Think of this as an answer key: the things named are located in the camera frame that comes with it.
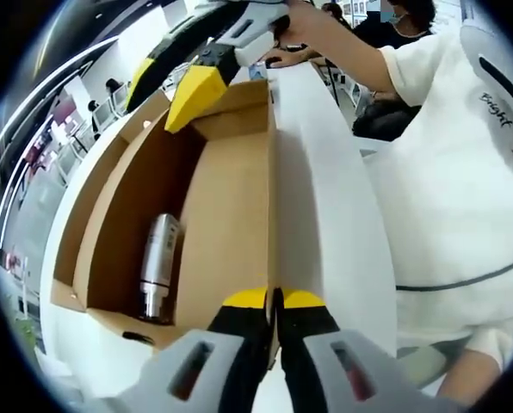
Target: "yellow plastic piece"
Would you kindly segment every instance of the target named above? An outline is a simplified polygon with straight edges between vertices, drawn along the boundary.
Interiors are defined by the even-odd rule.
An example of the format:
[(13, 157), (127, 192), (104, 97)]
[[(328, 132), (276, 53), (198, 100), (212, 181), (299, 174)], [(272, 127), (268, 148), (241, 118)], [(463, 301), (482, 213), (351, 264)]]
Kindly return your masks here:
[(142, 76), (144, 75), (145, 71), (147, 71), (147, 68), (150, 67), (151, 65), (153, 65), (154, 62), (155, 62), (155, 60), (153, 60), (153, 59), (145, 58), (145, 60), (142, 62), (142, 64), (136, 70), (136, 73), (134, 73), (133, 84), (131, 85), (131, 87), (130, 87), (130, 89), (128, 91), (127, 107), (130, 104), (130, 99), (133, 96), (133, 92), (138, 87), (139, 80), (142, 78)]
[(287, 290), (283, 291), (283, 307), (284, 308), (306, 308), (306, 307), (324, 307), (325, 303), (322, 299), (308, 291), (303, 290)]
[(264, 298), (267, 291), (266, 287), (240, 291), (228, 297), (222, 305), (226, 307), (262, 309), (264, 308)]
[(226, 90), (227, 85), (216, 67), (191, 66), (178, 84), (164, 129), (178, 132), (216, 103)]

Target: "wall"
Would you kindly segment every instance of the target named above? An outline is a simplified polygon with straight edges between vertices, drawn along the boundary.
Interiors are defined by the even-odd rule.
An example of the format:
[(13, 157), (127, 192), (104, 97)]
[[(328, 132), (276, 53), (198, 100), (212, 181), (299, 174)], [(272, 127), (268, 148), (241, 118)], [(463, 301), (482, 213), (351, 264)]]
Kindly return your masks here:
[(322, 7), (323, 4), (326, 4), (326, 3), (329, 3), (330, 0), (314, 0), (314, 5), (320, 9)]
[(167, 5), (163, 11), (164, 18), (167, 21), (169, 28), (173, 28), (176, 24), (181, 22), (188, 13), (186, 4), (183, 0), (176, 0), (174, 3)]
[(73, 98), (77, 111), (85, 120), (91, 119), (92, 113), (88, 110), (88, 104), (92, 100), (90, 93), (84, 86), (79, 76), (74, 77), (66, 86), (65, 91)]
[(367, 11), (380, 11), (380, 0), (369, 0), (366, 2)]
[[(329, 0), (324, 0), (322, 3), (328, 3)], [(367, 15), (367, 7), (368, 3), (366, 0), (337, 0), (337, 3), (343, 8), (343, 16), (344, 19), (355, 28), (358, 24), (363, 22), (368, 18)], [(355, 13), (355, 5), (358, 8), (357, 13)]]
[(184, 0), (186, 12), (191, 13), (192, 11), (194, 11), (195, 6), (199, 3), (201, 3), (201, 0)]
[[(199, 0), (192, 2), (193, 7), (198, 2)], [(178, 0), (164, 9), (156, 7), (149, 10), (121, 33), (117, 42), (83, 76), (83, 85), (90, 99), (101, 103), (108, 98), (105, 83), (110, 77), (123, 83), (131, 81), (151, 50), (187, 13), (187, 4)]]
[(127, 28), (117, 40), (118, 59), (126, 80), (131, 80), (140, 64), (169, 31), (163, 9), (156, 7)]
[(83, 76), (84, 87), (91, 99), (102, 103), (109, 97), (105, 83), (110, 77), (119, 82), (130, 80), (118, 42), (114, 43)]
[(435, 0), (436, 19), (432, 31), (438, 33), (447, 28), (461, 26), (460, 0)]

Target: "hand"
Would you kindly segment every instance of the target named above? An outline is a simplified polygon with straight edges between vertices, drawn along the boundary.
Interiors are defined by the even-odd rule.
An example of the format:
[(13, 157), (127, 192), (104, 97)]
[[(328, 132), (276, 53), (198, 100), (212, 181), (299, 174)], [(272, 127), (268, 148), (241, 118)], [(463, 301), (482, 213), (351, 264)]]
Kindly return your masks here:
[(286, 52), (285, 50), (281, 49), (270, 50), (268, 53), (261, 57), (261, 61), (265, 61), (271, 58), (280, 59), (277, 62), (271, 63), (271, 68), (293, 66), (303, 62), (303, 58), (298, 53)]
[(400, 96), (395, 92), (374, 92), (374, 101), (398, 101)]
[(320, 9), (301, 0), (287, 0), (289, 6), (289, 28), (283, 32), (279, 41), (283, 46), (306, 43), (308, 33), (319, 31), (321, 19), (330, 18)]
[(316, 66), (327, 66), (327, 61), (324, 57), (312, 58), (308, 61), (314, 63)]

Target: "white shirt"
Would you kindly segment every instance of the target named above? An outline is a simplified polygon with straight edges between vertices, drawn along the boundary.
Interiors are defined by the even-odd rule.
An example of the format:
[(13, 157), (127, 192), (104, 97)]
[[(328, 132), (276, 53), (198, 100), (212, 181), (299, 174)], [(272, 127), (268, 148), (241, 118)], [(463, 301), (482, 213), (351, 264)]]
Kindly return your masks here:
[(513, 355), (513, 114), (474, 74), (458, 34), (381, 51), (402, 99), (423, 105), (367, 158), (397, 286), (470, 281), (398, 291), (399, 346), (472, 336), (467, 347), (503, 368)]

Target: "person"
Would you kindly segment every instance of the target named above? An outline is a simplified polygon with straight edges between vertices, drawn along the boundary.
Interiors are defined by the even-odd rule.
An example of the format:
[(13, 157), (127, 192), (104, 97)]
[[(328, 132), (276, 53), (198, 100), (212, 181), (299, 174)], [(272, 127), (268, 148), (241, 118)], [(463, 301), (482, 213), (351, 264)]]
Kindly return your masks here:
[(90, 101), (88, 103), (88, 110), (92, 113), (92, 131), (94, 132), (94, 140), (98, 140), (100, 138), (100, 131), (98, 129), (98, 125), (94, 120), (94, 111), (99, 108), (100, 105), (96, 103), (96, 101)]
[[(361, 40), (372, 47), (393, 46), (398, 48), (410, 44), (431, 34), (430, 27), (435, 20), (436, 8), (433, 0), (389, 0), (394, 10), (394, 18), (389, 22), (381, 22), (376, 19), (366, 19), (356, 28), (351, 29), (350, 25), (340, 20), (343, 18), (343, 11), (336, 3), (326, 3), (322, 7), (335, 20), (348, 28)], [(280, 48), (274, 48), (263, 56), (266, 59), (279, 59), (270, 64), (271, 68), (297, 65), (307, 60), (318, 65), (324, 65), (325, 61), (320, 53), (311, 47), (306, 47), (297, 52), (288, 52)]]
[(468, 340), (439, 394), (473, 404), (513, 357), (513, 103), (476, 75), (455, 31), (377, 49), (308, 3), (290, 0), (289, 18), (282, 42), (422, 106), (365, 162), (391, 248), (399, 346)]
[(374, 93), (352, 124), (352, 133), (359, 138), (393, 142), (417, 116), (421, 107), (410, 107), (396, 94)]
[(324, 3), (322, 5), (322, 11), (324, 11), (325, 13), (333, 17), (335, 20), (337, 20), (339, 23), (341, 23), (341, 25), (343, 25), (344, 28), (352, 31), (352, 27), (344, 19), (343, 9), (341, 9), (341, 6), (339, 6), (337, 3)]
[(112, 96), (113, 93), (121, 88), (121, 86), (122, 83), (113, 79), (112, 77), (105, 83), (105, 89), (108, 91), (109, 96)]

